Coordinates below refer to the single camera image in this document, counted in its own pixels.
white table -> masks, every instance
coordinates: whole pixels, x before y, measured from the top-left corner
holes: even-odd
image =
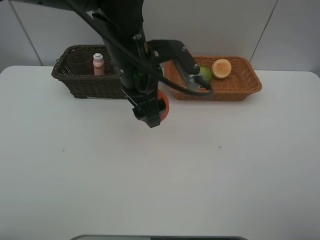
[[[0,239],[320,238],[320,80],[257,71],[243,102],[75,99],[51,67],[0,74]]]

